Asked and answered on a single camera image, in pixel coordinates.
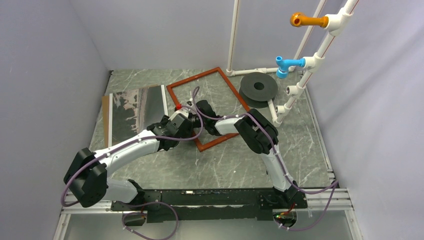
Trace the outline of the orange wooden picture frame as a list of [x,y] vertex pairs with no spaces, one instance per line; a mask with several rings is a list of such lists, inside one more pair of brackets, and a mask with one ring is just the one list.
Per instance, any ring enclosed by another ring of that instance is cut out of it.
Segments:
[[[211,75],[211,74],[214,74],[214,73],[219,73],[219,75],[225,81],[225,83],[227,84],[227,86],[229,87],[229,89],[232,91],[232,94],[237,98],[237,100],[239,101],[239,103],[241,104],[241,106],[246,111],[249,111],[250,110],[249,106],[243,100],[243,98],[241,97],[241,95],[238,93],[238,91],[236,90],[236,88],[233,86],[233,84],[230,82],[229,78],[226,76],[226,74],[222,71],[222,69],[220,67],[212,68],[210,70],[201,72],[199,74],[190,76],[190,77],[185,78],[183,80],[180,80],[180,81],[177,81],[177,82],[174,82],[174,83],[171,83],[171,84],[167,85],[166,86],[166,89],[167,89],[167,91],[168,91],[168,93],[169,93],[169,95],[170,95],[173,103],[175,104],[176,108],[180,107],[181,104],[180,104],[177,96],[175,95],[175,93],[173,91],[173,88],[179,87],[181,85],[188,84],[188,83],[193,82],[195,80],[199,80],[200,78],[206,77],[206,76]],[[229,133],[229,134],[226,134],[226,135],[223,135],[223,136],[219,136],[218,138],[216,138],[216,139],[214,139],[214,140],[212,140],[210,142],[207,142],[205,144],[201,143],[201,141],[198,138],[196,138],[196,139],[194,139],[194,143],[195,143],[197,149],[200,152],[203,152],[205,150],[208,150],[208,149],[210,149],[210,148],[212,148],[212,147],[214,147],[216,145],[219,145],[219,144],[221,144],[221,143],[223,143],[223,142],[225,142],[225,141],[227,141],[227,140],[229,140],[231,138],[237,137],[237,136],[238,136],[237,133]]]

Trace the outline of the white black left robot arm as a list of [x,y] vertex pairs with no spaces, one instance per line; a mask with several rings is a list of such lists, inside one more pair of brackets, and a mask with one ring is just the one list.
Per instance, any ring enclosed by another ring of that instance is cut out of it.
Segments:
[[138,135],[112,147],[77,152],[63,181],[77,202],[84,208],[102,200],[123,202],[137,210],[145,202],[145,191],[132,179],[116,180],[111,175],[125,165],[143,156],[168,151],[180,141],[192,140],[195,128],[203,126],[199,117],[178,113],[163,116],[160,122],[149,125]]

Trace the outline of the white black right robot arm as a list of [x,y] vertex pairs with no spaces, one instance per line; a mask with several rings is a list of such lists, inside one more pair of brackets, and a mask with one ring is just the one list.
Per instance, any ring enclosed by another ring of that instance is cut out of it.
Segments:
[[207,100],[196,103],[202,116],[205,130],[213,136],[238,134],[249,149],[263,160],[267,174],[271,178],[276,203],[287,208],[295,201],[297,184],[288,173],[279,150],[278,130],[257,109],[252,108],[241,116],[217,115]]

